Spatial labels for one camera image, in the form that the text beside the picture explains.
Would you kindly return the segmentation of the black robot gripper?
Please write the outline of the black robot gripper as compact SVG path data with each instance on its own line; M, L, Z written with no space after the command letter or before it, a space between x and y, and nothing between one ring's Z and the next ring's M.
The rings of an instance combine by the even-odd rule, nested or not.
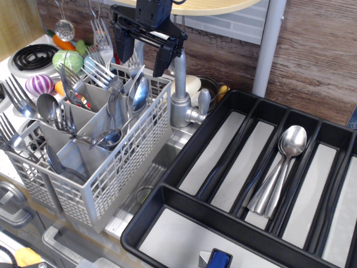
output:
M133 55L134 41L139 40L157 47L154 77L161 77L181 52L187 34L170 19L175 1L137 1L135 7L118 4L110 7L114 30L116 54L122 63Z

